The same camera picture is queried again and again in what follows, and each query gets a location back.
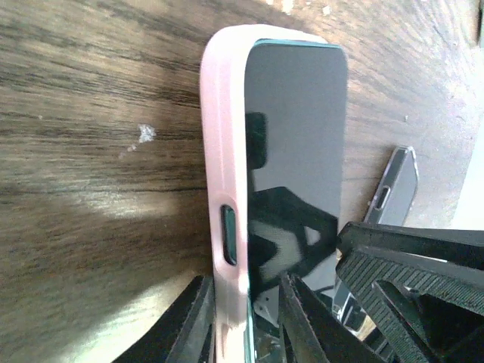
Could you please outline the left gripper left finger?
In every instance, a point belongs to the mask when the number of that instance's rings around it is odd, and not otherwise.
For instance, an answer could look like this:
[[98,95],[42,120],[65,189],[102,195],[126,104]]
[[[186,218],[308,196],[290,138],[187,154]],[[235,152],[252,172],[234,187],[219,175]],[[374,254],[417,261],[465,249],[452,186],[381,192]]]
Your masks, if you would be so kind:
[[197,276],[123,353],[124,362],[213,362],[213,279]]

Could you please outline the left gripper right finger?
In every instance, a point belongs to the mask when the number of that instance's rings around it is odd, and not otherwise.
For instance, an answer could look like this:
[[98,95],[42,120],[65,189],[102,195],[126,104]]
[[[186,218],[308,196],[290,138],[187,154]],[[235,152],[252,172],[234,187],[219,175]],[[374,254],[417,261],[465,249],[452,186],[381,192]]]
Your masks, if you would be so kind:
[[278,312],[283,362],[382,361],[296,275],[281,276]]

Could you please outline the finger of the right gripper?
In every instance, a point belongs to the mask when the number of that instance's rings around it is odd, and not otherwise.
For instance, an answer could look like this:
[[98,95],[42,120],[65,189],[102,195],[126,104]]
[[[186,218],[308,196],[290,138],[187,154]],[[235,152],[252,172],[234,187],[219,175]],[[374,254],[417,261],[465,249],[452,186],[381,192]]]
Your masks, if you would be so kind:
[[402,362],[483,360],[483,232],[350,222],[337,275]]

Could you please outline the pink phone case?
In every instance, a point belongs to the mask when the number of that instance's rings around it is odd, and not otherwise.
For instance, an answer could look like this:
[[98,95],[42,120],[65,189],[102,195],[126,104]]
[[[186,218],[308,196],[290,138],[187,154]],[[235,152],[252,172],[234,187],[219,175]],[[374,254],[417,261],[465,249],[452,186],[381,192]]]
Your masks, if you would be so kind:
[[215,287],[213,360],[253,362],[247,258],[245,70],[259,41],[325,45],[320,36],[264,24],[229,26],[200,63],[200,109]]

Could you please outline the teal-edged black phone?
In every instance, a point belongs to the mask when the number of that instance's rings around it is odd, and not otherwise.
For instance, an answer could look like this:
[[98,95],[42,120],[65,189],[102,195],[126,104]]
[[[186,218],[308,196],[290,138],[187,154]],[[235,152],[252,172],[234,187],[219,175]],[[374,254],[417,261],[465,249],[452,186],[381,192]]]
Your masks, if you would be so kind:
[[248,266],[258,362],[280,361],[279,281],[324,299],[336,279],[347,99],[342,48],[258,41],[245,70]]

